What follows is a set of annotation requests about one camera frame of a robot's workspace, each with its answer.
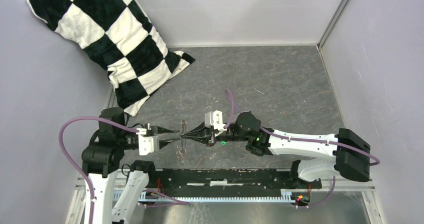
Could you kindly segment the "metal key organizer plate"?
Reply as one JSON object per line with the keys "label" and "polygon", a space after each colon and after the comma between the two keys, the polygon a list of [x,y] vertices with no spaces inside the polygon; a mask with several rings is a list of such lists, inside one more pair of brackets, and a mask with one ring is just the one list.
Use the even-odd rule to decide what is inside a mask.
{"label": "metal key organizer plate", "polygon": [[181,165],[184,164],[184,157],[185,157],[185,153],[186,153],[186,139],[183,139],[183,134],[185,134],[187,132],[187,122],[185,120],[181,121],[181,126],[180,126],[180,145],[178,146],[178,151],[177,151],[177,157],[178,157],[178,161],[180,162]]}

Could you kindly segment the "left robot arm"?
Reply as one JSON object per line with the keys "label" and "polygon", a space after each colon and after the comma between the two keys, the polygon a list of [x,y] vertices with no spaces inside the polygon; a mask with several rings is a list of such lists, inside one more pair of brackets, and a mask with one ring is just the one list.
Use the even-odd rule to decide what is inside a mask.
{"label": "left robot arm", "polygon": [[139,149],[142,155],[160,150],[173,139],[160,140],[160,134],[176,133],[176,130],[143,124],[141,134],[118,125],[127,125],[129,115],[120,107],[102,110],[99,129],[93,134],[88,147],[82,152],[82,170],[90,180],[88,197],[94,201],[85,205],[85,223],[129,223],[140,195],[147,187],[156,184],[158,176],[151,161],[136,160],[129,167],[124,190],[113,202],[114,185],[121,168],[120,161],[126,149]]}

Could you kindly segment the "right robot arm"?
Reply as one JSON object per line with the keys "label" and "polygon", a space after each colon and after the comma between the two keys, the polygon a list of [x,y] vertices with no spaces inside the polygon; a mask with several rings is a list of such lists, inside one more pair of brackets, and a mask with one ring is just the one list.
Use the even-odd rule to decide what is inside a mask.
{"label": "right robot arm", "polygon": [[205,114],[204,123],[182,134],[183,139],[213,146],[217,142],[246,142],[246,150],[256,156],[298,155],[307,160],[292,163],[289,182],[301,188],[323,177],[340,175],[356,181],[370,180],[370,145],[350,129],[336,134],[305,135],[262,127],[251,112],[241,113],[234,123],[225,124],[220,111]]}

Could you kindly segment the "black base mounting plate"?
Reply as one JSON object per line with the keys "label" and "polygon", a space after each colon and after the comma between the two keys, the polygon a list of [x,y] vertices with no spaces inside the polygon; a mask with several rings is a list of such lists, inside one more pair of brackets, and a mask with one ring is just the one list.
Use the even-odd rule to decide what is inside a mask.
{"label": "black base mounting plate", "polygon": [[279,197],[282,189],[320,189],[322,182],[306,182],[283,169],[157,169],[148,189],[171,197]]}

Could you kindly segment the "black and white checkered pillow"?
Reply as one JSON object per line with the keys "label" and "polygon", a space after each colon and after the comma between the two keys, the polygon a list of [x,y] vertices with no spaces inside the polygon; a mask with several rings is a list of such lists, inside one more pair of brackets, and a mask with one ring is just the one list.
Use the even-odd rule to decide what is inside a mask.
{"label": "black and white checkered pillow", "polygon": [[195,59],[170,51],[138,0],[27,0],[32,13],[107,71],[130,116]]}

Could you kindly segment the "aluminium corner profile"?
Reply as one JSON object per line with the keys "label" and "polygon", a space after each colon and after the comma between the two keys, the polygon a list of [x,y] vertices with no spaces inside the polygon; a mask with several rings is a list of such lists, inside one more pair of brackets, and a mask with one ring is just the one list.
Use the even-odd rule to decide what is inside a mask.
{"label": "aluminium corner profile", "polygon": [[341,0],[338,7],[336,8],[332,18],[330,19],[323,35],[321,36],[319,42],[317,43],[317,49],[319,52],[322,51],[323,46],[327,42],[328,38],[330,37],[331,33],[333,32],[334,28],[336,27],[337,23],[339,22],[340,18],[342,17],[342,14],[344,13],[345,9],[347,8],[349,2],[351,0]]}

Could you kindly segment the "aluminium frame rail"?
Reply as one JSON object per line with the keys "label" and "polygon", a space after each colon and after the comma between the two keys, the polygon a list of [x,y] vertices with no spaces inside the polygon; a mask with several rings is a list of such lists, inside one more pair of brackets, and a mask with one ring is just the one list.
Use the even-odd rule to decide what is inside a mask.
{"label": "aluminium frame rail", "polygon": [[[123,190],[124,185],[126,183],[126,177],[119,171],[117,178],[115,180],[114,189],[115,190]],[[317,192],[326,192],[329,191],[332,187],[333,178],[322,179],[321,180],[322,187],[314,189]],[[349,191],[375,191],[375,186],[370,180],[369,182],[355,182],[351,180],[347,180],[342,178],[341,176],[336,177],[334,191],[341,192],[349,192]]]}

